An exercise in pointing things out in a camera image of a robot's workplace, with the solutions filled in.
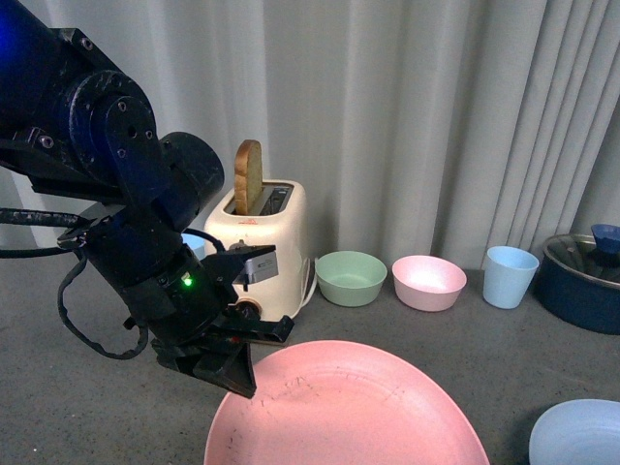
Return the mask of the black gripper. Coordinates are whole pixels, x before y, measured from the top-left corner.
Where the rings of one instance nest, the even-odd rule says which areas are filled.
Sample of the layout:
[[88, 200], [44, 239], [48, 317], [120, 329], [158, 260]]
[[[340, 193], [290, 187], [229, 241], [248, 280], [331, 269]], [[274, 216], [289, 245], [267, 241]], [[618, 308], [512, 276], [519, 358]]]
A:
[[251, 343], [283, 343], [294, 322], [263, 321], [239, 308], [234, 279], [243, 263], [272, 245], [237, 246], [199, 260], [179, 232], [153, 219], [121, 215], [95, 222], [82, 250], [154, 336], [158, 362], [174, 371], [252, 398]]

